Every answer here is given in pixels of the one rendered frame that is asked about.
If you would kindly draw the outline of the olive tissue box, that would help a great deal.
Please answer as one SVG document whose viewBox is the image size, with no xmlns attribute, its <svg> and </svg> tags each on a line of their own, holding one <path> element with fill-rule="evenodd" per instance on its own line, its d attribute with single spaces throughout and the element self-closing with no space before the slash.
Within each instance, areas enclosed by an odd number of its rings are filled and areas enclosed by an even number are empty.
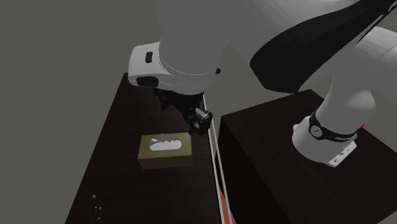
<svg viewBox="0 0 397 224">
<path fill-rule="evenodd" d="M 143 169 L 192 166 L 191 135 L 187 132 L 143 135 L 137 160 Z"/>
</svg>

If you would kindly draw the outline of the dark wooden table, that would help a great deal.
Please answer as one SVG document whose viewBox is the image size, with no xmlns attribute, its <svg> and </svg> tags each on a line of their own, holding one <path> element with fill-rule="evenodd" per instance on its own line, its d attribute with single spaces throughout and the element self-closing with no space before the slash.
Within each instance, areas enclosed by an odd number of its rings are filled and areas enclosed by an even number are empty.
<svg viewBox="0 0 397 224">
<path fill-rule="evenodd" d="M 192 136 L 192 165 L 143 169 L 143 135 L 188 132 L 175 108 L 123 74 L 64 224 L 225 224 L 208 136 Z"/>
</svg>

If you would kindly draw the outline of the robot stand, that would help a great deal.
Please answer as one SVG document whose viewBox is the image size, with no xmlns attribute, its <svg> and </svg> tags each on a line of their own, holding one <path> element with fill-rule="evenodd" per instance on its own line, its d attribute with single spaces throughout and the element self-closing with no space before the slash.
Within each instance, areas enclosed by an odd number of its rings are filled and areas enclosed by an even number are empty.
<svg viewBox="0 0 397 224">
<path fill-rule="evenodd" d="M 296 151 L 294 124 L 321 103 L 306 90 L 222 116 L 218 148 L 237 224 L 378 224 L 397 212 L 397 153 L 367 130 L 337 167 Z"/>
</svg>

